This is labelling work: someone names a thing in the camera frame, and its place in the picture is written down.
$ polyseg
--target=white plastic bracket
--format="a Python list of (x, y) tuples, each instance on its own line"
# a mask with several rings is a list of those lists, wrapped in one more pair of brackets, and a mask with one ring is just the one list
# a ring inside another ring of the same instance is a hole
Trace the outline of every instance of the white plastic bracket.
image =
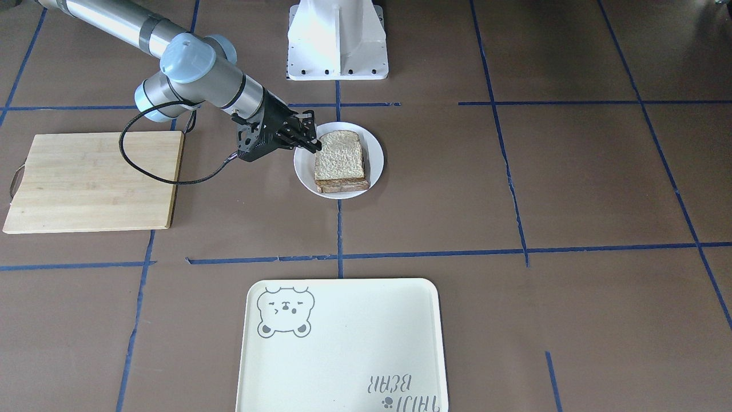
[(290, 9), (292, 80), (380, 80), (389, 74), (384, 11), (371, 0), (301, 0)]

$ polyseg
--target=bear drawing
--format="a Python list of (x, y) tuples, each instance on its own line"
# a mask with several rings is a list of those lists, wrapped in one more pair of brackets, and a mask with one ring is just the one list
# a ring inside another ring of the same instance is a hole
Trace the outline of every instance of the bear drawing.
[(275, 332), (292, 332), (297, 337), (310, 333), (310, 310), (315, 298), (307, 288), (302, 291), (294, 287), (281, 287), (274, 292), (266, 290), (257, 299), (257, 308), (262, 321), (257, 327), (259, 336), (269, 338)]

